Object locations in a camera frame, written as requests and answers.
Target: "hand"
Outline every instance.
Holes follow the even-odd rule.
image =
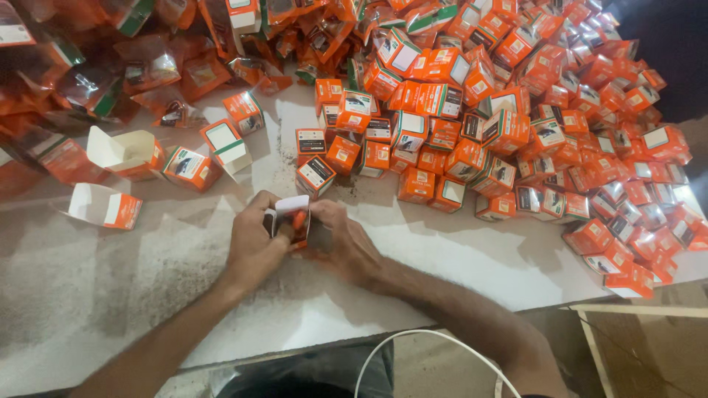
[[[278,269],[283,256],[290,251],[292,226],[282,224],[272,239],[263,226],[266,209],[274,208],[278,200],[278,196],[261,191],[234,218],[227,266],[215,284],[230,300],[239,301],[253,292]]]
[[[308,249],[303,255],[346,282],[372,289],[384,257],[361,224],[350,219],[346,209],[331,200],[310,204],[310,211],[313,217],[332,230],[332,251],[325,254]]]

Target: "white cable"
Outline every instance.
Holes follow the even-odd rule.
[[[435,334],[437,336],[443,337],[444,339],[450,340],[451,342],[457,344],[458,346],[463,347],[464,349],[468,350],[469,352],[473,353],[474,355],[477,356],[477,358],[481,359],[482,362],[484,362],[487,366],[489,366],[494,372],[496,372],[499,377],[506,383],[506,385],[509,387],[511,392],[514,394],[514,397],[516,398],[521,398],[519,393],[516,391],[516,388],[511,385],[511,382],[509,382],[509,379],[506,378],[506,376],[499,370],[496,366],[494,366],[493,363],[489,362],[489,359],[485,358],[482,354],[476,352],[472,348],[470,348],[467,344],[462,343],[460,340],[457,340],[455,338],[452,338],[446,334],[442,334],[439,331],[434,331],[434,330],[425,330],[425,329],[415,329],[415,330],[406,330],[402,331],[400,333],[396,333],[393,336],[390,336],[388,339],[383,340],[381,344],[376,346],[374,348],[374,351],[371,351],[371,354],[369,354],[369,358],[366,358],[366,362],[364,362],[364,366],[361,368],[361,372],[359,372],[359,378],[356,381],[356,388],[354,389],[354,398],[359,397],[359,384],[361,384],[361,378],[364,375],[364,370],[366,370],[366,367],[369,365],[369,361],[371,361],[371,358],[376,354],[376,352],[379,350],[379,348],[383,347],[384,344],[388,343],[389,341],[395,339],[398,336],[405,336],[407,334],[416,334],[416,333],[428,333],[428,334]]]

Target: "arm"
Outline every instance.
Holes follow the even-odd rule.
[[[567,389],[546,338],[531,324],[486,297],[383,257],[361,225],[328,200],[312,214],[332,229],[332,251],[310,253],[342,279],[408,302],[461,341],[496,361],[520,394],[566,398]],[[507,388],[505,398],[512,397]]]
[[[270,239],[263,227],[263,214],[276,200],[261,191],[236,216],[227,267],[207,292],[92,374],[70,397],[154,397],[214,326],[280,265],[292,228],[281,227]]]

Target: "pile of packets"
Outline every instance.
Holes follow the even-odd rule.
[[[314,85],[319,126],[296,130],[296,186],[400,174],[399,200],[443,212],[569,224],[564,240],[605,287],[650,297],[672,257],[708,249],[708,222],[674,189],[691,159],[652,104],[666,82],[598,0],[0,0],[13,73],[0,81],[0,197],[42,172],[75,185],[68,214],[132,229],[142,201],[99,184],[161,177],[203,192],[249,165],[254,96]],[[223,100],[211,125],[191,105]],[[213,161],[144,130],[140,106],[199,127]],[[88,134],[87,149],[74,140]]]

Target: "white table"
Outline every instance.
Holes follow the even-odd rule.
[[[217,91],[198,103],[210,122],[225,116]],[[267,131],[245,138],[255,159],[239,183],[222,177],[199,195],[164,181],[108,185],[144,199],[135,230],[94,227],[54,207],[71,188],[46,179],[0,205],[0,396],[80,383],[131,341],[197,297],[224,265],[231,222],[255,192],[296,195],[295,129],[317,126],[313,89],[259,96]],[[133,128],[152,121],[141,113]],[[196,130],[148,127],[164,147],[208,152]],[[447,215],[395,199],[397,175],[353,176],[325,198],[339,200],[380,250],[465,285],[511,310],[608,295],[602,278],[563,243],[561,226],[537,220],[489,224],[474,195]],[[707,252],[676,258],[677,282],[708,276]],[[320,343],[428,326],[408,305],[344,285],[305,261],[286,261],[184,362],[223,363]]]

